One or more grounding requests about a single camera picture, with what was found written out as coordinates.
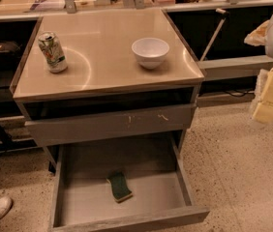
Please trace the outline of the green and yellow sponge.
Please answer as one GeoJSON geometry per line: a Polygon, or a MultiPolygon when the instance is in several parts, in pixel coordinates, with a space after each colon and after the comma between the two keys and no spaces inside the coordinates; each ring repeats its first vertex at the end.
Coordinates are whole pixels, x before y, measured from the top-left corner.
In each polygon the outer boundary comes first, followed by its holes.
{"type": "Polygon", "coordinates": [[[112,195],[117,203],[121,203],[133,196],[123,172],[114,172],[106,180],[110,183],[112,195]]]}

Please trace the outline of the closed grey top drawer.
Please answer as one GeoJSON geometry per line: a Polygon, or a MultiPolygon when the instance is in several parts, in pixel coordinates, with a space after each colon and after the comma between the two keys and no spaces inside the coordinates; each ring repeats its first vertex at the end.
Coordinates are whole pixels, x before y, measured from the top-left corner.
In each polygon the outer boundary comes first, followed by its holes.
{"type": "Polygon", "coordinates": [[[38,146],[187,129],[197,106],[178,104],[92,115],[27,121],[38,146]]]}

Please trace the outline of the open grey middle drawer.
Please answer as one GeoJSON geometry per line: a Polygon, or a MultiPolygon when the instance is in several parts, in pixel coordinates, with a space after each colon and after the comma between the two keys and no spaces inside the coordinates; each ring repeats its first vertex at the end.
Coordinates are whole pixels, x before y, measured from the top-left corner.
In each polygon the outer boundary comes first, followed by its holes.
{"type": "Polygon", "coordinates": [[[208,214],[167,133],[60,147],[49,232],[149,232],[208,214]]]}

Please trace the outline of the white bowl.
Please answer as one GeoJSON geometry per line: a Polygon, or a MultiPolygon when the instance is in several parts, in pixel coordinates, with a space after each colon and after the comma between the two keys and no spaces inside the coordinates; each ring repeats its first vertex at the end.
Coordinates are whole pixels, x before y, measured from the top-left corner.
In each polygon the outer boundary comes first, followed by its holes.
{"type": "Polygon", "coordinates": [[[132,52],[142,67],[153,70],[165,61],[169,45],[161,39],[142,38],[133,42],[132,52]]]}

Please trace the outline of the grey cabinet with steel top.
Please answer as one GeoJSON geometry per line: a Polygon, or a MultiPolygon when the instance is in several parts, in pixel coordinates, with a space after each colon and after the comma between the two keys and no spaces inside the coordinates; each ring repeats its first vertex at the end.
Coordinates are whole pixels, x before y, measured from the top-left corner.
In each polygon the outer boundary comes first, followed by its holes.
{"type": "MultiPolygon", "coordinates": [[[[195,104],[204,75],[167,13],[159,8],[122,9],[78,14],[46,14],[39,32],[53,31],[68,68],[52,73],[34,45],[19,67],[13,98],[27,121],[195,104]],[[169,45],[165,61],[142,67],[132,44],[157,38],[169,45]]],[[[187,129],[163,131],[182,144],[187,129]]],[[[40,146],[56,163],[60,145],[40,146]]]]}

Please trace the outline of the crushed soda can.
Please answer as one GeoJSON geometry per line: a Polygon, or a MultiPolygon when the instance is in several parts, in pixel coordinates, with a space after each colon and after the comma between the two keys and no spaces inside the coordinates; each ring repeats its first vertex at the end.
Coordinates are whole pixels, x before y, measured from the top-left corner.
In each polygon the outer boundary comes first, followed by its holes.
{"type": "Polygon", "coordinates": [[[61,43],[54,32],[43,32],[38,37],[38,45],[51,73],[60,73],[68,68],[61,43]]]}

